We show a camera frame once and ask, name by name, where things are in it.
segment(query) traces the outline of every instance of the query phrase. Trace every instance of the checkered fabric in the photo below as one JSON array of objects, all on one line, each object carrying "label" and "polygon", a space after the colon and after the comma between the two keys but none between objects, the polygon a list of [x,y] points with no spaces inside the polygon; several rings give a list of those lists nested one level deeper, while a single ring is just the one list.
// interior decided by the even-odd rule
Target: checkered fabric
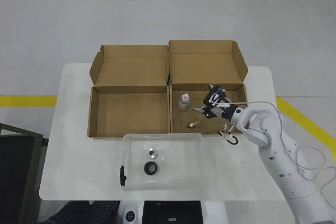
[{"label": "checkered fabric", "polygon": [[41,224],[114,224],[120,201],[70,201]]}]

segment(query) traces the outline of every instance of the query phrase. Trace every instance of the cardboard box lid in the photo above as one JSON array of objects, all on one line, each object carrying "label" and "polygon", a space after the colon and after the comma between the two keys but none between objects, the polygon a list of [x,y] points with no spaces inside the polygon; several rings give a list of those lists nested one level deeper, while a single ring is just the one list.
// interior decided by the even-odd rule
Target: cardboard box lid
[{"label": "cardboard box lid", "polygon": [[242,83],[248,67],[233,40],[169,41],[172,84]]},{"label": "cardboard box lid", "polygon": [[102,45],[90,69],[95,86],[166,86],[167,45]]}]

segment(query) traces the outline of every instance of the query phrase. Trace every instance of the bottle cap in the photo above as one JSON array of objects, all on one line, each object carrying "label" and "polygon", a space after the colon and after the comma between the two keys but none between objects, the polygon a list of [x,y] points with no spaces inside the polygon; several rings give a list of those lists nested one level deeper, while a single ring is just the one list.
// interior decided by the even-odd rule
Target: bottle cap
[{"label": "bottle cap", "polygon": [[188,94],[184,94],[184,95],[182,96],[182,99],[183,99],[184,101],[189,100],[189,95],[188,95]]}]

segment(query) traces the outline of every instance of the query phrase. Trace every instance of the black cable clip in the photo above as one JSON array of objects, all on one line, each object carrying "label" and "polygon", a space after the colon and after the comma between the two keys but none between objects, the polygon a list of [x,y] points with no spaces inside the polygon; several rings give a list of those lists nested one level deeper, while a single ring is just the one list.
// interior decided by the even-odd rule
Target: black cable clip
[{"label": "black cable clip", "polygon": [[237,140],[237,138],[235,137],[235,136],[231,136],[231,137],[233,137],[233,139],[235,139],[235,142],[231,142],[231,141],[229,141],[229,139],[227,139],[225,136],[224,136],[224,132],[221,130],[221,131],[219,131],[218,132],[218,134],[221,136],[221,137],[223,137],[227,142],[229,142],[230,144],[232,144],[232,145],[236,145],[236,144],[238,144],[238,140]]}]

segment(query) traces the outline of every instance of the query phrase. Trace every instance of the white table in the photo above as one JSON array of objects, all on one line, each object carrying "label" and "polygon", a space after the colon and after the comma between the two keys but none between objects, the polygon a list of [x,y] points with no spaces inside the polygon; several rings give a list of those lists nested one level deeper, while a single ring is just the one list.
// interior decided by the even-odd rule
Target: white table
[{"label": "white table", "polygon": [[[87,137],[91,64],[63,68],[40,187],[43,200],[284,200],[258,155],[256,145],[237,135],[232,146],[221,137],[205,137],[204,149],[217,174],[210,187],[196,190],[125,192],[119,184],[120,138]],[[276,104],[270,69],[249,67],[244,81],[249,101]],[[267,105],[251,104],[264,108]]]}]

